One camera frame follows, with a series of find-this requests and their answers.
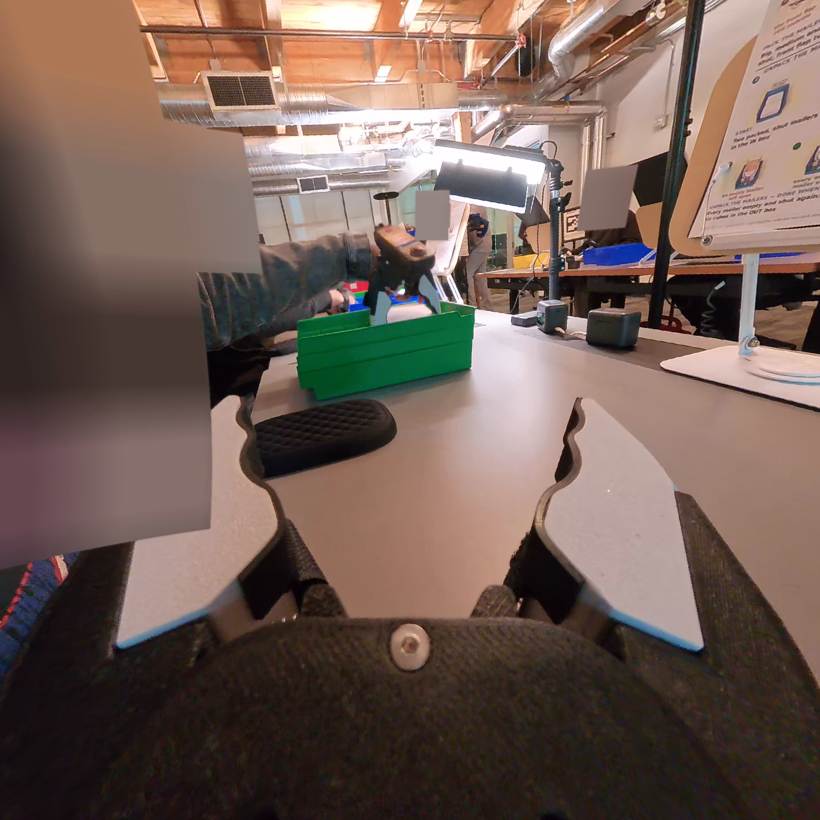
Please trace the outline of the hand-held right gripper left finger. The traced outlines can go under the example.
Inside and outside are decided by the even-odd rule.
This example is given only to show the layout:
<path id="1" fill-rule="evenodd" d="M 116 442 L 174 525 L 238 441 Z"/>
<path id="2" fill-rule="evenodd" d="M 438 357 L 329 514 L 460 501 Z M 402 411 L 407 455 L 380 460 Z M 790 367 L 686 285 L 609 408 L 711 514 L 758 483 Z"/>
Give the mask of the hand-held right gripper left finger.
<path id="1" fill-rule="evenodd" d="M 252 426 L 240 398 L 211 410 L 211 524 L 135 543 L 116 647 L 128 649 L 205 618 L 217 638 L 296 619 L 290 591 L 252 613 L 240 574 L 284 533 L 284 512 L 250 463 Z"/>

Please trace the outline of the ceiling air vent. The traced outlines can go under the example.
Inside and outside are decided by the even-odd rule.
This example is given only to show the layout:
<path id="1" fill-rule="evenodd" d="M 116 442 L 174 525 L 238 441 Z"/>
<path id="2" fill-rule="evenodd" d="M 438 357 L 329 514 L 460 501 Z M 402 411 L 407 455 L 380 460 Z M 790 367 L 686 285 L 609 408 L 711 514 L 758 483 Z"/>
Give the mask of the ceiling air vent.
<path id="1" fill-rule="evenodd" d="M 200 80 L 214 112 L 280 108 L 271 71 L 204 71 Z"/>

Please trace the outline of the wooden table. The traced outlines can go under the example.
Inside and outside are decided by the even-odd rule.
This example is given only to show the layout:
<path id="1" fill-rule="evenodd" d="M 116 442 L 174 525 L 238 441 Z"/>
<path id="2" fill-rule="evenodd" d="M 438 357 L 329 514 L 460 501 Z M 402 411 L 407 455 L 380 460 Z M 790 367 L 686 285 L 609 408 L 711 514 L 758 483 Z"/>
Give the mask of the wooden table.
<path id="1" fill-rule="evenodd" d="M 629 278 L 653 275 L 653 264 L 629 264 L 619 266 L 581 265 L 577 269 L 565 270 L 560 273 L 562 279 L 567 278 Z M 669 276 L 676 275 L 741 275 L 744 271 L 742 259 L 706 258 L 673 260 L 668 270 Z M 818 274 L 819 252 L 803 252 L 793 255 L 761 255 L 758 272 L 771 275 L 806 275 Z M 514 289 L 523 286 L 527 281 L 548 281 L 546 270 L 511 269 L 497 270 L 480 274 L 480 277 L 489 280 L 491 288 Z"/>

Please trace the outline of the black light stand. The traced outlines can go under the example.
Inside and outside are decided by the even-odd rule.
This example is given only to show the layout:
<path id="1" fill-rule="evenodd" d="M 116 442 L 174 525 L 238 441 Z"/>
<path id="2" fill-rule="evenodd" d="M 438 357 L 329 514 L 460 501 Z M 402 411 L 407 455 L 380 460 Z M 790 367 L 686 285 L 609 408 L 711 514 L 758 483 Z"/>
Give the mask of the black light stand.
<path id="1" fill-rule="evenodd" d="M 560 290 L 560 274 L 564 262 L 560 253 L 562 237 L 562 215 L 565 212 L 571 193 L 561 193 L 564 187 L 562 173 L 564 167 L 556 156 L 546 159 L 546 189 L 548 190 L 549 219 L 549 260 L 548 260 L 548 301 L 557 302 Z"/>

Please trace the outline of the black wrist rest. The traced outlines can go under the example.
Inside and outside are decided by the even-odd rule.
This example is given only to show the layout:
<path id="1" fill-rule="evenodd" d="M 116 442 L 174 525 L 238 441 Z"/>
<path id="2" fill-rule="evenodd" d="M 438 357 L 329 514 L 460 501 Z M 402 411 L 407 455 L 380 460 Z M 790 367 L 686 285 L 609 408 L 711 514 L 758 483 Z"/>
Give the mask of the black wrist rest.
<path id="1" fill-rule="evenodd" d="M 358 398 L 275 416 L 254 430 L 270 480 L 371 453 L 394 439 L 397 426 L 384 404 Z"/>

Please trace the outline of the studio light panel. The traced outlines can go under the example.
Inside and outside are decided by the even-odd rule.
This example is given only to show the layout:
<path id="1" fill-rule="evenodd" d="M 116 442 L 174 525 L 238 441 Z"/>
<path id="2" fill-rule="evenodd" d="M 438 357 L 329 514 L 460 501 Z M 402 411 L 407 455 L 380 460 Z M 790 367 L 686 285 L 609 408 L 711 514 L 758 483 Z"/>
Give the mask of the studio light panel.
<path id="1" fill-rule="evenodd" d="M 495 148 L 437 139 L 436 191 L 451 200 L 518 215 L 547 173 L 548 158 L 538 150 Z"/>

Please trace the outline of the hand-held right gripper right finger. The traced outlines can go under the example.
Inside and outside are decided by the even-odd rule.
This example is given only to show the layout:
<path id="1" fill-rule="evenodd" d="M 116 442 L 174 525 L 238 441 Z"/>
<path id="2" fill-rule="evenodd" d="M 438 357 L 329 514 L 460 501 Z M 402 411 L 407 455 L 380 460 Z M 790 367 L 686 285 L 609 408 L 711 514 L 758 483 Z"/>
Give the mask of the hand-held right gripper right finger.
<path id="1" fill-rule="evenodd" d="M 555 623 L 578 603 L 693 653 L 704 647 L 676 487 L 602 406 L 579 397 L 553 484 L 510 561 L 509 587 Z"/>

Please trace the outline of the black slanted pole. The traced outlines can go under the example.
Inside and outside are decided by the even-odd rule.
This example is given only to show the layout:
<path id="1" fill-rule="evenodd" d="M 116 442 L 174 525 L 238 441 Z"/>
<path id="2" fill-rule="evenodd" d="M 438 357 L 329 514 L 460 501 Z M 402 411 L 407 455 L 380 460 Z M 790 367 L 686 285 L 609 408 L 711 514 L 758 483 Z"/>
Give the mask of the black slanted pole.
<path id="1" fill-rule="evenodd" d="M 690 134 L 691 100 L 694 77 L 700 51 L 700 40 L 705 14 L 705 1 L 690 1 L 686 10 L 682 61 L 672 121 L 668 163 L 664 177 L 662 208 L 659 222 L 659 241 L 656 248 L 653 279 L 650 292 L 648 326 L 658 330 L 661 326 L 663 305 L 671 260 L 669 228 L 685 174 L 683 170 L 685 145 Z"/>

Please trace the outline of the blue plastic bin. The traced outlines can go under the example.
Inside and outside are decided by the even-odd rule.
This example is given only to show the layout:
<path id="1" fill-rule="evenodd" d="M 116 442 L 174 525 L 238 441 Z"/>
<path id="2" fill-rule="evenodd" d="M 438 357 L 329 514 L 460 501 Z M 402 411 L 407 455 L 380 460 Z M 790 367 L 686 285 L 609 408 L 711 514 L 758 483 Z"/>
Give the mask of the blue plastic bin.
<path id="1" fill-rule="evenodd" d="M 622 243 L 585 249 L 582 257 L 586 266 L 617 267 L 637 264 L 650 252 L 642 243 Z"/>

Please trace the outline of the green plastic bin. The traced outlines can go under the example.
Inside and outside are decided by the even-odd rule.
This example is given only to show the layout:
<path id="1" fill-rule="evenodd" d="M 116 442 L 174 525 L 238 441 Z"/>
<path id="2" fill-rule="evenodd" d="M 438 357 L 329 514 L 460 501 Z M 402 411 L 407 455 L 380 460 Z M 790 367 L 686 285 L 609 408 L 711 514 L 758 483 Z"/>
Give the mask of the green plastic bin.
<path id="1" fill-rule="evenodd" d="M 476 309 L 442 303 L 442 311 L 372 325 L 367 310 L 301 321 L 299 386 L 326 400 L 462 372 L 471 368 Z"/>

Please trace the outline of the cardboard instruction board on legs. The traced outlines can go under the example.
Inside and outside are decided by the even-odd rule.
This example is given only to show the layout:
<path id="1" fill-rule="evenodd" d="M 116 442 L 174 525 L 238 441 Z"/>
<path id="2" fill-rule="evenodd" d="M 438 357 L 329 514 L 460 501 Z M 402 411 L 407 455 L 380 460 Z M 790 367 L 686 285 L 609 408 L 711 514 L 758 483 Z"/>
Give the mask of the cardboard instruction board on legs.
<path id="1" fill-rule="evenodd" d="M 446 240 L 429 240 L 427 248 L 435 254 L 433 277 L 442 301 L 464 304 L 455 281 L 457 263 L 467 255 L 467 222 L 469 206 L 466 202 L 450 200 L 448 237 Z"/>

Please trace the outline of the white stand with instruction board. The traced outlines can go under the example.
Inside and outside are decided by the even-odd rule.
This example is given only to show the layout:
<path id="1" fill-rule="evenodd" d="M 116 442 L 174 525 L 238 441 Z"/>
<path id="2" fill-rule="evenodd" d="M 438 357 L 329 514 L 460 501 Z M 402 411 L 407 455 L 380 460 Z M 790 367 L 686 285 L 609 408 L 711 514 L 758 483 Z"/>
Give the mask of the white stand with instruction board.
<path id="1" fill-rule="evenodd" d="M 664 371 L 818 410 L 818 355 L 760 347 L 762 252 L 818 251 L 819 3 L 771 2 L 717 81 L 668 231 L 679 252 L 740 254 L 739 341 Z"/>

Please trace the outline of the person's left forearm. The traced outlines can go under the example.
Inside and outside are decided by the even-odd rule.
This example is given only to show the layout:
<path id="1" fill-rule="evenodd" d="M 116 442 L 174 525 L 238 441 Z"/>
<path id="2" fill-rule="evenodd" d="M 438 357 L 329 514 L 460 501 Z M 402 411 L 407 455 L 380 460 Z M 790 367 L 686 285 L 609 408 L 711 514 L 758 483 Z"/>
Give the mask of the person's left forearm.
<path id="1" fill-rule="evenodd" d="M 198 273 L 208 352 L 256 334 L 339 282 L 367 280 L 375 241 L 368 234 L 343 233 L 261 245 L 259 251 L 261 273 Z"/>

